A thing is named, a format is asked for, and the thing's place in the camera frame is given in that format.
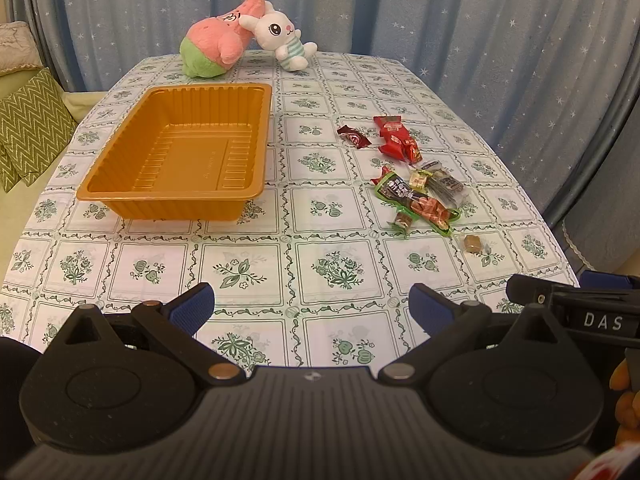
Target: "plush toy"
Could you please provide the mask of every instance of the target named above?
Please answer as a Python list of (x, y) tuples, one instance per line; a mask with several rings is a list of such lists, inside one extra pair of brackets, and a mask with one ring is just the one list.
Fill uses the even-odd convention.
[(190, 77), (225, 73), (240, 59), (252, 38), (239, 25), (240, 17), (257, 20), (263, 14), (264, 0), (245, 0), (231, 12), (192, 25), (180, 44), (184, 73)]
[(309, 65), (306, 58), (318, 50), (318, 46), (311, 41), (302, 44), (300, 29), (294, 27), (286, 14), (274, 10), (270, 2), (265, 2), (263, 17), (243, 14), (238, 21), (241, 27), (254, 34), (255, 41), (263, 49), (275, 51), (280, 66), (289, 72), (306, 68)]

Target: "green plush pants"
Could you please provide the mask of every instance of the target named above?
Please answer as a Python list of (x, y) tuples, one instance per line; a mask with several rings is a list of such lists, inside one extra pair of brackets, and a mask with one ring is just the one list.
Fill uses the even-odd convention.
[(218, 63), (213, 62), (188, 38), (180, 44), (182, 70), (189, 77), (215, 77), (226, 72)]

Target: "floral tablecloth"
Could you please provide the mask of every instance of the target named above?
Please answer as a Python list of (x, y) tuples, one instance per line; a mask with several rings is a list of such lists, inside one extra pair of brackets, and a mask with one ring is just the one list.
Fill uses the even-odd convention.
[[(507, 312), (516, 309), (504, 292), (514, 272), (575, 283), (507, 168), (399, 62), (326, 52), (288, 73), (270, 52), (254, 50), (217, 80), (273, 86), (264, 193), (231, 223), (123, 220), (75, 199), (145, 90), (210, 82), (184, 76), (179, 56), (143, 60), (78, 126), (40, 195), (0, 289), (2, 335), (42, 351), (80, 303), (125, 312), (209, 282), (216, 309), (197, 338), (247, 370), (368, 364), (377, 372), (428, 338), (408, 313), (415, 282)], [(401, 114), (425, 160), (439, 160), (470, 187), (452, 238), (423, 222), (406, 240), (388, 228), (395, 211), (369, 179), (385, 163), (405, 177), (408, 170), (376, 149), (371, 118), (379, 114)], [(343, 124), (373, 146), (341, 140)], [(482, 254), (460, 249), (469, 233), (481, 236)]]

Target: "white bunny plush toy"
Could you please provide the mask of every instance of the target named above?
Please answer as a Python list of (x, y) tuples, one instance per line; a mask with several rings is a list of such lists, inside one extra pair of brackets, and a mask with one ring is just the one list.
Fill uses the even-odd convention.
[(302, 70), (309, 65), (306, 58), (313, 56), (318, 46), (313, 43), (302, 44), (300, 29), (296, 28), (283, 12), (273, 9), (270, 2), (264, 3), (264, 16), (255, 18), (242, 14), (238, 23), (250, 30), (255, 41), (264, 50), (273, 50), (281, 67), (288, 72)]

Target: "blue gripper pad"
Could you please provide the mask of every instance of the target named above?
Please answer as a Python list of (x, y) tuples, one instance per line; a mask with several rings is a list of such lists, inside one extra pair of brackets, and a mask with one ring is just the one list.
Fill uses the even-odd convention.
[(160, 312), (172, 325), (193, 336), (213, 316), (216, 297), (209, 283), (199, 283), (166, 305)]
[(608, 272), (596, 272), (595, 270), (585, 270), (578, 279), (582, 288), (606, 288), (631, 290), (634, 284), (629, 276), (620, 274), (609, 274)]
[(453, 323), (458, 306), (421, 283), (409, 290), (409, 313), (430, 337)]

